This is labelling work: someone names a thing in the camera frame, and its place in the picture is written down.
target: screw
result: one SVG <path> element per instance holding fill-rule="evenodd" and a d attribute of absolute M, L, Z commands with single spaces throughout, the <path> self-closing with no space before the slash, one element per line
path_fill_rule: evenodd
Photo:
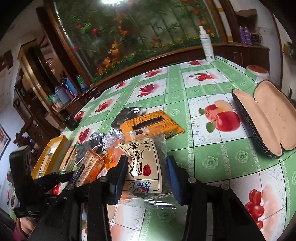
<path fill-rule="evenodd" d="M 188 178 L 188 182 L 196 183 L 196 178 L 195 177 L 190 177 L 190 178 Z"/>
<path fill-rule="evenodd" d="M 74 184 L 68 184 L 66 189 L 70 191 L 70 190 L 74 189 L 74 187 L 75 187 Z"/>
<path fill-rule="evenodd" d="M 99 178 L 100 183 L 105 183 L 106 181 L 108 181 L 107 177 L 100 177 Z"/>
<path fill-rule="evenodd" d="M 223 183 L 223 184 L 221 184 L 221 188 L 224 190 L 228 190 L 229 186 L 227 184 Z"/>

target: white spray bottle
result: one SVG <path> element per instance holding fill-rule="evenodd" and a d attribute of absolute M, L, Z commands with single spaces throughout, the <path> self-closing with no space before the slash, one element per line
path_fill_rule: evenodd
<path fill-rule="evenodd" d="M 202 47 L 205 53 L 206 60 L 208 62 L 214 62 L 215 56 L 211 39 L 202 26 L 200 26 L 200 41 L 202 42 Z"/>

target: table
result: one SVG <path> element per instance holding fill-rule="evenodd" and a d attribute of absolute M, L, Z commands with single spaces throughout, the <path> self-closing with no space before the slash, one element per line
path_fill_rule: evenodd
<path fill-rule="evenodd" d="M 296 202 L 296 154 L 285 151 L 279 159 L 269 159 L 252 143 L 246 126 L 224 132 L 226 126 L 212 133 L 206 130 L 209 120 L 199 109 L 216 100 L 230 103 L 236 113 L 231 90 L 253 94 L 261 80 L 237 64 L 218 57 L 215 62 L 191 61 L 171 65 L 135 76 L 92 99 L 81 110 L 84 117 L 79 127 L 63 134 L 76 143 L 82 131 L 108 133 L 110 124 L 124 106 L 141 106 L 146 113 L 163 110 L 184 130 L 167 139 L 168 155 L 174 155 L 178 165 L 204 183 L 228 184 L 245 205 L 249 193 L 262 194 L 265 211 L 261 229 L 267 241 L 277 240 L 290 222 Z M 149 94 L 140 88 L 153 85 Z M 117 205 L 111 220 L 113 241 L 179 241 L 182 238 L 187 207 L 157 210 Z M 207 240 L 212 240 L 211 209 L 208 208 Z"/>

